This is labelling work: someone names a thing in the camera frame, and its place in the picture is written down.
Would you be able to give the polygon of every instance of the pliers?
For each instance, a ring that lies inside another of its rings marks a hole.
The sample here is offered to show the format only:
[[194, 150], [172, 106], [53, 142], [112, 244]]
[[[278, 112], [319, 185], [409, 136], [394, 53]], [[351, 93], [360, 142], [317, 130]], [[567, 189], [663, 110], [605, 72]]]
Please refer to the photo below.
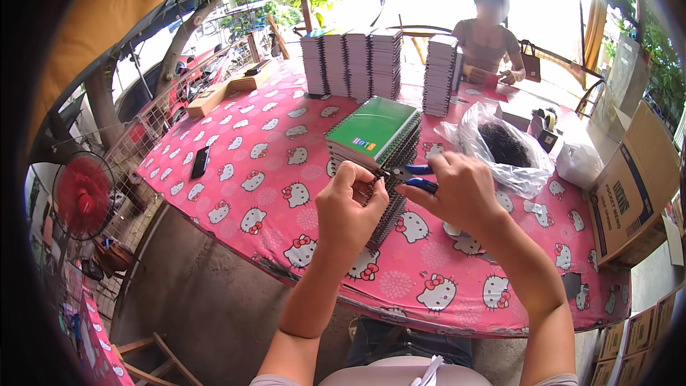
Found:
[[421, 177], [414, 177], [414, 175], [433, 175], [433, 170], [428, 164], [406, 164], [404, 166], [388, 167], [384, 170], [390, 176], [404, 181], [407, 185], [416, 186], [417, 188], [423, 189], [427, 193], [435, 194], [438, 190], [438, 184], [435, 182], [427, 181]]

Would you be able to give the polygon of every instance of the hand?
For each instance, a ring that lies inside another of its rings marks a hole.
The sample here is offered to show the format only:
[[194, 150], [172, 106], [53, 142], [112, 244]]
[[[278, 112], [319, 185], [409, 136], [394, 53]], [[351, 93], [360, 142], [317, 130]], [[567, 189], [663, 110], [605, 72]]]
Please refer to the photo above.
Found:
[[511, 70], [505, 70], [500, 74], [500, 82], [512, 85], [517, 82], [517, 77], [515, 77], [515, 74], [512, 73]]
[[315, 198], [319, 217], [317, 258], [334, 263], [342, 274], [348, 272], [372, 236], [388, 206], [383, 178], [377, 180], [365, 207], [360, 203], [368, 193], [374, 175], [364, 167], [343, 161], [329, 184]]
[[429, 164], [438, 181], [436, 195], [408, 185], [399, 185], [395, 190], [475, 237], [493, 227], [499, 214], [505, 212], [495, 199], [493, 177], [485, 163], [446, 152], [429, 159]]
[[467, 74], [470, 83], [484, 83], [488, 75], [491, 74], [472, 65], [466, 65], [465, 67], [464, 72]]

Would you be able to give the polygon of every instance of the concrete floor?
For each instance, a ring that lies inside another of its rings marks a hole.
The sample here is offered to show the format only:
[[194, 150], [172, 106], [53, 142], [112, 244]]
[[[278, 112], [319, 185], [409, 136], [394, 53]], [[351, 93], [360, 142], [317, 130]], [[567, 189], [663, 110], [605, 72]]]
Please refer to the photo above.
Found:
[[[634, 307], [655, 304], [680, 278], [682, 270], [671, 268], [662, 246], [632, 272]], [[247, 385], [267, 352], [288, 290], [170, 208], [143, 254], [110, 339], [125, 344], [164, 332], [168, 346], [206, 386]], [[341, 307], [334, 310], [315, 383], [342, 366], [350, 346], [348, 322], [355, 316]], [[580, 384], [591, 380], [597, 336], [598, 331], [576, 335]], [[475, 369], [494, 386], [517, 385], [525, 348], [526, 339], [475, 340]], [[149, 349], [127, 362], [149, 372], [163, 357]], [[166, 378], [186, 384], [178, 374]]]

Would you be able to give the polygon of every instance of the wooden chair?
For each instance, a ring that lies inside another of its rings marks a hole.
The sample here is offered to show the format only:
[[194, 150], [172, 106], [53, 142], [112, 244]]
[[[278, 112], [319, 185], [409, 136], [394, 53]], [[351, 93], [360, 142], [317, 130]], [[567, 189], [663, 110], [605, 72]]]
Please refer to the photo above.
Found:
[[[167, 344], [164, 342], [162, 337], [160, 337], [157, 332], [153, 332], [152, 335], [152, 337], [134, 341], [133, 343], [125, 344], [123, 346], [117, 347], [112, 345], [112, 348], [118, 354], [119, 360], [123, 363], [129, 375], [140, 379], [140, 381], [136, 383], [136, 386], [144, 386], [148, 383], [155, 386], [178, 386], [175, 383], [168, 382], [160, 378], [167, 374], [174, 367], [178, 368], [178, 370], [181, 371], [184, 377], [186, 377], [193, 386], [202, 386], [202, 383], [198, 381], [190, 371], [188, 371], [184, 364], [182, 364], [176, 355], [174, 355], [174, 353], [172, 353], [172, 351], [167, 347]], [[158, 368], [152, 370], [151, 373], [146, 373], [142, 370], [139, 370], [138, 368], [124, 361], [125, 355], [138, 352], [139, 350], [152, 346], [154, 343], [157, 343], [157, 346], [169, 357], [169, 359], [167, 359], [167, 361]]]

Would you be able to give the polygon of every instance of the person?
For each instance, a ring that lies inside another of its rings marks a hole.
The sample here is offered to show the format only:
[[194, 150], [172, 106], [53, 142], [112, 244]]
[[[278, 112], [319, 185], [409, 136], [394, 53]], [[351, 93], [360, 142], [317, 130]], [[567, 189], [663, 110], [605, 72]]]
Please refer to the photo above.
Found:
[[511, 85], [522, 81], [526, 70], [519, 43], [510, 30], [500, 25], [510, 11], [510, 0], [474, 0], [474, 3], [477, 17], [459, 21], [451, 33], [464, 51], [463, 72], [469, 82], [483, 83], [489, 73], [496, 74], [505, 53], [510, 56], [512, 69], [502, 72], [500, 82]]
[[[438, 181], [435, 195], [407, 185], [399, 185], [396, 191], [453, 227], [467, 231], [500, 263], [529, 315], [529, 339], [520, 385], [578, 385], [570, 306], [553, 262], [497, 202], [493, 177], [483, 162], [446, 152], [430, 159], [429, 164]], [[367, 188], [373, 178], [369, 170], [344, 161], [316, 197], [319, 244], [303, 277], [288, 296], [279, 328], [251, 386], [313, 384], [320, 339], [333, 312], [339, 283], [388, 205], [383, 179], [373, 185], [369, 202], [364, 207], [359, 203], [364, 200], [359, 191]], [[361, 328], [364, 320], [357, 327], [351, 351], [367, 347], [366, 356], [376, 354], [381, 359], [371, 365], [334, 372], [321, 386], [418, 385], [418, 378], [423, 377], [432, 362], [426, 356], [433, 356], [432, 352], [440, 353], [447, 363], [438, 368], [437, 386], [490, 384], [470, 369], [471, 355], [467, 353], [471, 349], [453, 346], [452, 337], [424, 333], [417, 343], [415, 339], [395, 343], [386, 347], [400, 348], [399, 351], [378, 355], [382, 345], [377, 346], [378, 342]], [[446, 349], [458, 354], [451, 357]], [[358, 358], [357, 363], [368, 360], [363, 358], [360, 362]]]

